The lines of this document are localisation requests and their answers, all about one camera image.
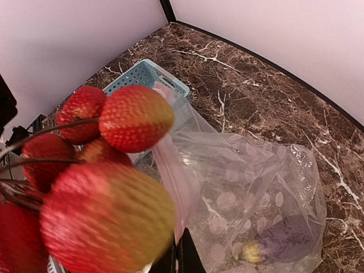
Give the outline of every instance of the marble countertop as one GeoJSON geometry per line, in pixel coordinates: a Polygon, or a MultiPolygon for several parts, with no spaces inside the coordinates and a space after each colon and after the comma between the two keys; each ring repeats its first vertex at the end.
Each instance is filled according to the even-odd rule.
{"type": "MultiPolygon", "coordinates": [[[[84,84],[103,89],[142,59],[156,62],[187,84],[192,106],[216,130],[310,148],[328,209],[322,263],[315,272],[364,271],[361,130],[284,73],[179,24],[141,40],[84,84]]],[[[62,104],[44,121],[46,127],[55,124],[62,104]]]]}

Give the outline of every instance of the white wall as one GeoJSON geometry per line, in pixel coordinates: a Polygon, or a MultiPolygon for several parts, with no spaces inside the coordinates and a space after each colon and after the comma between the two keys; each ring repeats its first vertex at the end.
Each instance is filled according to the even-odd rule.
{"type": "Polygon", "coordinates": [[[0,74],[19,112],[4,138],[165,24],[159,0],[0,0],[0,74]]]}
{"type": "Polygon", "coordinates": [[[171,0],[177,20],[283,67],[364,125],[364,1],[171,0]]]}

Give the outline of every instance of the black cable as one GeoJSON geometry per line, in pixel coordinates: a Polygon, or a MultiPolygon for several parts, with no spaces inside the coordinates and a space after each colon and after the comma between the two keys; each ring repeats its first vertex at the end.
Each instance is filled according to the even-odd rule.
{"type": "MultiPolygon", "coordinates": [[[[7,161],[8,161],[8,164],[10,165],[10,154],[7,154],[7,161]]],[[[9,168],[9,174],[10,174],[10,178],[14,179],[13,175],[11,173],[11,168],[9,168]]]]}

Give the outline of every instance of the basket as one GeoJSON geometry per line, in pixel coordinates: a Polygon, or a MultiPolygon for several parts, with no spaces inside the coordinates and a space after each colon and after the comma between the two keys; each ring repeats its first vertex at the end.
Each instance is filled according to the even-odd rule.
{"type": "Polygon", "coordinates": [[[121,87],[130,85],[143,85],[153,88],[157,81],[189,98],[189,88],[187,85],[149,59],[144,59],[136,63],[132,68],[109,84],[104,89],[104,92],[107,96],[110,96],[121,87]]]}

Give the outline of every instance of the plastic bag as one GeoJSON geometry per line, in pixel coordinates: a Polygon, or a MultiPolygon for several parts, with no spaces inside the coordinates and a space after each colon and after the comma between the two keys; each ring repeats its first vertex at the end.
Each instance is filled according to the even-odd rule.
{"type": "Polygon", "coordinates": [[[170,192],[176,239],[187,226],[207,273],[312,272],[326,220],[313,153],[220,134],[182,96],[168,100],[175,126],[136,167],[170,192]]]}

